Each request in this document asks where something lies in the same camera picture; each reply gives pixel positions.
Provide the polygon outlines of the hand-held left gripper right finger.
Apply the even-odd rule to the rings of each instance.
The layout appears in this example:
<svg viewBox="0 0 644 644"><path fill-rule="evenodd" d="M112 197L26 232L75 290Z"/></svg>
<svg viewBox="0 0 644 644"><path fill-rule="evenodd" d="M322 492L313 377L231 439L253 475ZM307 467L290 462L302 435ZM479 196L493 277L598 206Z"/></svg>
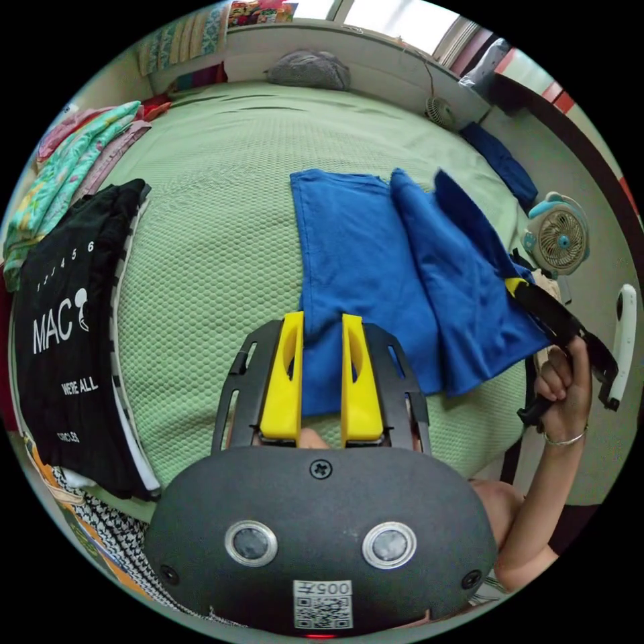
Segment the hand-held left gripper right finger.
<svg viewBox="0 0 644 644"><path fill-rule="evenodd" d="M380 441L383 422L362 318L342 315L341 444Z"/></svg>

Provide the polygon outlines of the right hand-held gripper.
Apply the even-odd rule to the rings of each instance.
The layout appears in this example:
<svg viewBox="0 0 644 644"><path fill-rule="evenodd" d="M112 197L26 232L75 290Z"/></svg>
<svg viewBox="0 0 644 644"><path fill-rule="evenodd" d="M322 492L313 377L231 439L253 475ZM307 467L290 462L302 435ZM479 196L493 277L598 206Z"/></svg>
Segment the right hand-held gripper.
<svg viewBox="0 0 644 644"><path fill-rule="evenodd" d="M581 337L587 345L592 374L600 383L598 398L604 408L618 411L620 396L612 393L617 383L619 365L611 350L595 334L588 331L579 319L561 304L554 296L520 277L504 280L508 293L515 298L523 310L531 316L537 326L544 332L550 345L559 346L565 350L574 336ZM550 408L551 402L534 391L537 366L530 366L525 360L526 394L525 405L517 411L525 427L542 428L541 418Z"/></svg>

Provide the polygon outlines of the person's right hand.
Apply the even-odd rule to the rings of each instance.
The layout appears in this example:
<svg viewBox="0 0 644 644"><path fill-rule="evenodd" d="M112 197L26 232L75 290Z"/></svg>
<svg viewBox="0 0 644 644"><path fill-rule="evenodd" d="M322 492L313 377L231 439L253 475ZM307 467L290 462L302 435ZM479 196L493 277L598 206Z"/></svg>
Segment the person's right hand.
<svg viewBox="0 0 644 644"><path fill-rule="evenodd" d="M567 447L581 441L592 403L590 360L581 337L575 336L565 350L549 350L537 375L535 392L552 403L541 418L545 442Z"/></svg>

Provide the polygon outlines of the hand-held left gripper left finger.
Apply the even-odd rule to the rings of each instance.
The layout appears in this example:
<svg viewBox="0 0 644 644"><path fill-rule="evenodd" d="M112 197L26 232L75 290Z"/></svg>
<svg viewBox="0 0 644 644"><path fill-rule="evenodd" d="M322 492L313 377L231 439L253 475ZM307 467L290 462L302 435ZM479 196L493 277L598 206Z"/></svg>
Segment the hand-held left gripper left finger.
<svg viewBox="0 0 644 644"><path fill-rule="evenodd" d="M284 316L276 342L260 432L266 441L299 446L302 419L304 313Z"/></svg>

